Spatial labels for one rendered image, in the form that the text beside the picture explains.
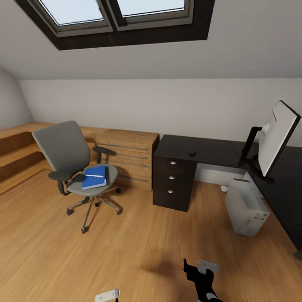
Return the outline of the monitor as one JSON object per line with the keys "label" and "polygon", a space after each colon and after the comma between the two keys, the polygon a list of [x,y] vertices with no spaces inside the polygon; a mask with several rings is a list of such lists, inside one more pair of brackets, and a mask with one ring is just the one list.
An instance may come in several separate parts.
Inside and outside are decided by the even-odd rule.
{"label": "monitor", "polygon": [[[242,149],[243,153],[240,159],[242,161],[249,161],[256,172],[274,182],[275,180],[269,177],[269,175],[300,119],[301,116],[289,105],[282,100],[278,100],[277,104],[271,111],[271,115],[268,118],[266,125],[263,125],[263,127],[251,128],[245,147]],[[250,152],[258,131],[262,132],[259,141],[259,153],[251,159],[248,159],[247,155]],[[257,169],[252,162],[256,157],[258,157],[262,171]]]}

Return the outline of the swivel chair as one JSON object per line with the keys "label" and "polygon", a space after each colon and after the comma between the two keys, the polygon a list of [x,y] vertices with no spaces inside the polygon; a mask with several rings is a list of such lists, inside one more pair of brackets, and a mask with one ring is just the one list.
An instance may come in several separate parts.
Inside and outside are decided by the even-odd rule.
{"label": "swivel chair", "polygon": [[[117,214],[121,214],[121,210],[119,208],[99,197],[99,195],[114,189],[116,189],[117,193],[120,193],[120,189],[117,187],[109,188],[118,176],[118,169],[113,165],[100,163],[102,153],[107,153],[108,149],[98,146],[92,148],[98,154],[97,164],[88,167],[90,162],[90,148],[76,121],[72,120],[62,122],[60,124],[50,124],[54,125],[37,129],[32,132],[32,135],[52,168],[52,172],[48,174],[48,177],[57,181],[60,193],[64,196],[70,193],[85,196],[84,199],[68,206],[67,214],[70,215],[73,212],[69,208],[80,203],[86,204],[91,199],[83,227],[81,228],[81,231],[84,234],[87,232],[85,225],[92,205],[95,203],[95,206],[98,207],[98,200],[115,208],[117,210]],[[107,167],[106,185],[83,190],[82,184],[86,169],[99,166]],[[66,192],[64,191],[63,182],[67,186]]]}

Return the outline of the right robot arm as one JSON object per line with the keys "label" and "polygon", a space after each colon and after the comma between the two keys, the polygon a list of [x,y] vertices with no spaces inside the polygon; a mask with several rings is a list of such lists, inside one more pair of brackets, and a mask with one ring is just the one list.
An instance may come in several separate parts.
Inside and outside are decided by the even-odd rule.
{"label": "right robot arm", "polygon": [[218,272],[219,266],[215,263],[209,263],[204,260],[199,260],[199,267],[188,265],[184,259],[184,272],[187,272],[187,279],[195,282],[195,287],[198,293],[197,302],[223,302],[219,300],[212,288],[213,271]]}

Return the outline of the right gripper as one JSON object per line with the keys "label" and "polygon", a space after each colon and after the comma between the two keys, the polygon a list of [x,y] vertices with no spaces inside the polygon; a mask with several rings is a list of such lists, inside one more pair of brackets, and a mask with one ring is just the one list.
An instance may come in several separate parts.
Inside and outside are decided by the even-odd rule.
{"label": "right gripper", "polygon": [[184,259],[184,272],[187,272],[187,279],[195,282],[195,287],[200,281],[206,281],[211,287],[213,282],[213,273],[206,271],[206,274],[200,273],[197,267],[188,265],[187,260]]}

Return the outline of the folder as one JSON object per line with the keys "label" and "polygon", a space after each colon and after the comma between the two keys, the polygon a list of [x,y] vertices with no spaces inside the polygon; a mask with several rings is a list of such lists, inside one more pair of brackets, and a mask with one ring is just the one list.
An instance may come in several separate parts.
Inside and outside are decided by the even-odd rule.
{"label": "folder", "polygon": [[[102,177],[95,177],[93,175],[100,175]],[[107,167],[99,166],[90,169],[86,169],[85,177],[82,184],[82,189],[91,189],[95,187],[101,187],[107,183]]]}

